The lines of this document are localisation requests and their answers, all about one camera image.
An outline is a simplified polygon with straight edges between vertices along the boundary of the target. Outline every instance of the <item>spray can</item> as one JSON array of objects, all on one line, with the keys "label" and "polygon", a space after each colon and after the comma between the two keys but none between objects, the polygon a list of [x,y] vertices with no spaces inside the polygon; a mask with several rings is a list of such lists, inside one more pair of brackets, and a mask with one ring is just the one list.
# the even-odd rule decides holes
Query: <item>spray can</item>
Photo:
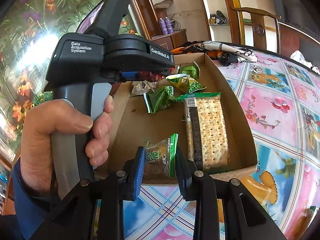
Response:
[{"label": "spray can", "polygon": [[162,19],[162,18],[160,18],[159,23],[160,23],[160,27],[161,27],[162,34],[163,34],[163,35],[168,34],[168,30],[167,30],[167,27],[166,27],[166,25],[165,25],[165,20]]},{"label": "spray can", "polygon": [[169,33],[169,34],[170,34],[170,33],[173,33],[173,28],[172,28],[171,20],[170,20],[168,17],[166,17],[166,18],[164,19],[164,22],[165,22],[165,25],[167,26],[168,33]]}]

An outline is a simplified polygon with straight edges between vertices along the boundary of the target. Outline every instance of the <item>cardboard tray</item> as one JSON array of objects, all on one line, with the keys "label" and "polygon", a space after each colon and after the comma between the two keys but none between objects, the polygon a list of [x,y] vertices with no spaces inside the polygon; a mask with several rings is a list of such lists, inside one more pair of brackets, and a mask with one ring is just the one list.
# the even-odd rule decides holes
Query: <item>cardboard tray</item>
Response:
[{"label": "cardboard tray", "polygon": [[[230,180],[251,175],[256,170],[257,153],[247,119],[236,95],[212,60],[203,53],[174,56],[176,65],[197,62],[201,69],[199,82],[206,86],[201,92],[221,92],[230,163],[229,172],[213,174],[215,179]],[[155,114],[148,114],[143,96],[131,97],[131,82],[121,84],[114,96],[115,110],[111,114],[113,130],[109,146],[108,163],[100,170],[117,171],[127,160],[134,158],[138,146],[145,141],[157,143],[173,133],[179,134],[178,145],[188,156],[187,135],[184,119],[184,104],[177,103]],[[176,178],[159,175],[144,175],[145,184],[177,184]]]}]

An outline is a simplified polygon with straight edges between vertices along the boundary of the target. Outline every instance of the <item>white wall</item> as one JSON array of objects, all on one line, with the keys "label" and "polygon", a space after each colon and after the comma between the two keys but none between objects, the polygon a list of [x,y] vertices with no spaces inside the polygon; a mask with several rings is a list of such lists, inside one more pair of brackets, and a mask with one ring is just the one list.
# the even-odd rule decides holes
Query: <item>white wall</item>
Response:
[{"label": "white wall", "polygon": [[[163,0],[152,0],[158,3]],[[209,39],[204,21],[204,10],[201,0],[173,0],[173,4],[167,9],[167,14],[181,24],[182,29],[187,29],[188,41],[206,41]]]},{"label": "white wall", "polygon": [[[208,8],[211,14],[215,14],[217,10],[222,11],[226,16],[228,24],[229,17],[225,0],[207,0]],[[276,9],[273,0],[240,0],[241,7],[258,8],[269,13],[276,14]],[[250,19],[249,13],[243,13],[243,18]],[[265,17],[265,25],[275,28],[274,20],[270,17]],[[212,40],[231,42],[231,32],[229,26],[210,26],[212,30]],[[253,46],[253,33],[250,26],[245,26],[245,43],[248,46]],[[276,52],[276,32],[266,30],[267,50]]]}]

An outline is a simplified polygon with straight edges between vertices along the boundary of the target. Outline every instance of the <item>patterned fabric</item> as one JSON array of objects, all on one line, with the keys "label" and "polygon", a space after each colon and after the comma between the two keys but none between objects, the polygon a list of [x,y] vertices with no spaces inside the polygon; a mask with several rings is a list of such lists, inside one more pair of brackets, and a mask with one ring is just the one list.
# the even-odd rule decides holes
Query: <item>patterned fabric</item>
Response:
[{"label": "patterned fabric", "polygon": [[236,48],[220,42],[187,42],[182,47],[171,50],[175,55],[188,53],[206,53],[211,59],[216,59],[224,66],[239,62],[257,62],[257,58],[250,49]]},{"label": "patterned fabric", "polygon": [[[259,167],[242,183],[293,240],[308,208],[320,207],[320,76],[279,57],[254,54],[256,63],[214,63],[240,101],[256,143]],[[272,175],[277,199],[261,190],[268,191],[263,172]],[[185,202],[177,186],[143,186],[139,199],[124,205],[125,237],[191,240],[194,215],[195,203]]]}]

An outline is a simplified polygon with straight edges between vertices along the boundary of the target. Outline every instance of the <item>cracker package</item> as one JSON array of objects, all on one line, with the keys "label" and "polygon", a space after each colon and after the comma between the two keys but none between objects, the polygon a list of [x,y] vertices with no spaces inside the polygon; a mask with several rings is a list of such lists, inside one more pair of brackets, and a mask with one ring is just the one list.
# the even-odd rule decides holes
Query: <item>cracker package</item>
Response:
[{"label": "cracker package", "polygon": [[188,158],[209,174],[225,171],[229,152],[220,93],[194,93],[178,100],[185,102]]},{"label": "cracker package", "polygon": [[170,75],[166,77],[166,80],[169,81],[172,86],[186,94],[206,88],[188,74]]},{"label": "cracker package", "polygon": [[161,174],[173,178],[177,142],[177,133],[174,133],[169,138],[162,140],[157,144],[149,145],[149,142],[147,141],[145,146],[145,174]]}]

